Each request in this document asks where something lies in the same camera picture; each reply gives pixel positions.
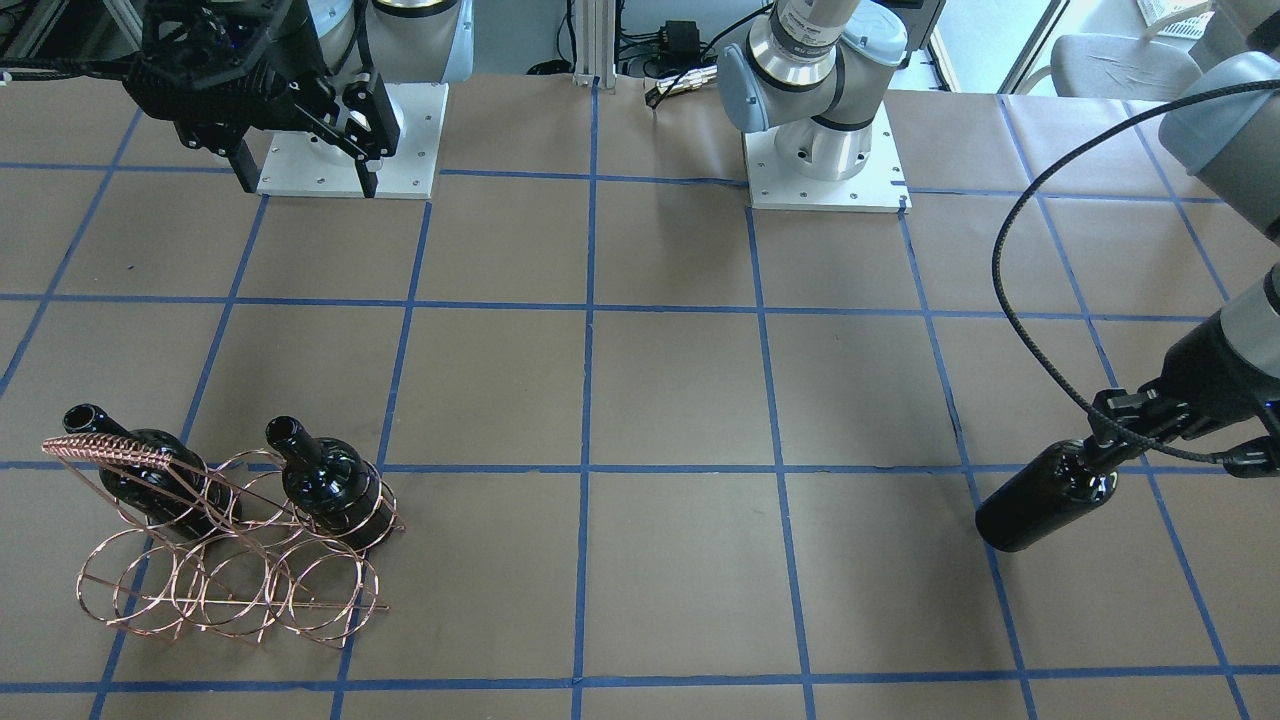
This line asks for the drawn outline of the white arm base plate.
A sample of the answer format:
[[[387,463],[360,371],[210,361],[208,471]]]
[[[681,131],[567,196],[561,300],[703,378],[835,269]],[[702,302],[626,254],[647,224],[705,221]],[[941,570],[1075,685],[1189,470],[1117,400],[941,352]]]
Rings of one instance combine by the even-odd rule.
[[[392,155],[378,149],[366,154],[366,169],[376,181],[375,199],[429,200],[436,178],[449,85],[387,85],[390,109],[399,127]],[[338,143],[301,131],[274,132],[256,192],[269,196],[361,199],[357,159],[348,151],[365,140],[360,117],[346,129],[344,111],[337,126]]]
[[[913,208],[886,105],[861,129],[796,120],[745,135],[742,150],[756,210],[896,214]]]

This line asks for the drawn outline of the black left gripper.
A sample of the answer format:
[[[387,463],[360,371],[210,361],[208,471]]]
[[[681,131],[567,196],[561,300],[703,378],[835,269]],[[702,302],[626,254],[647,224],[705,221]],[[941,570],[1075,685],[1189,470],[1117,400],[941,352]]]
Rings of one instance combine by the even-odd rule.
[[[1265,369],[1261,360],[1233,343],[1224,314],[1224,310],[1215,313],[1180,338],[1165,354],[1161,373],[1144,383],[1142,392],[1130,395],[1110,388],[1094,395],[1092,407],[1111,424],[1089,419],[1087,468],[1112,471],[1149,450],[1124,439],[1117,427],[1166,445],[1190,424],[1190,413],[1202,428],[1184,430],[1184,439],[1251,418],[1260,419],[1267,433],[1277,438],[1277,370]]]

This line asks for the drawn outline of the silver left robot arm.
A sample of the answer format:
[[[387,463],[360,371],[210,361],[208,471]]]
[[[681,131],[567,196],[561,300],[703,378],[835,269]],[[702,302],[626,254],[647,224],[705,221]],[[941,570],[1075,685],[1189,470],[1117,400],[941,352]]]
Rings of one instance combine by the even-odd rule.
[[[1153,20],[1139,37],[1064,35],[1051,53],[1053,86],[1068,97],[1174,101],[1216,88],[1277,78],[1277,4],[1219,1],[1204,32],[1210,53],[1161,44]],[[1267,240],[1277,238],[1277,92],[1219,97],[1166,114],[1158,140],[1189,176],[1212,190]],[[1277,270],[1230,300],[1166,354],[1161,373],[1134,395],[1106,389],[1094,406],[1082,462],[1108,473],[1142,454],[1123,424],[1166,443],[1194,439],[1257,416],[1267,434],[1234,448],[1235,477],[1277,471]]]

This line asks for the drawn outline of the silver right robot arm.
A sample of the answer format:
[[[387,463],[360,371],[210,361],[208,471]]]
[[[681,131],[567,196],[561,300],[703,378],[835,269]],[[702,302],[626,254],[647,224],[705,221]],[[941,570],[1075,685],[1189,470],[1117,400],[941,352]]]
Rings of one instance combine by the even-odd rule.
[[[251,193],[429,200],[470,1],[151,1],[123,85]]]

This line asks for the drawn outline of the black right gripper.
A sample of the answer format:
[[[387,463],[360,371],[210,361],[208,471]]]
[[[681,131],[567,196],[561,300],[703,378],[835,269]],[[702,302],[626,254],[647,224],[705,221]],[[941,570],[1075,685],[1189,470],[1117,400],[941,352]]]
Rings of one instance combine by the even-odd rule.
[[[246,193],[261,177],[244,133],[306,131],[355,161],[376,196],[375,161],[396,154],[401,127],[378,72],[340,95],[305,1],[150,1],[141,47],[122,81],[140,109],[175,124],[183,143],[221,152]]]

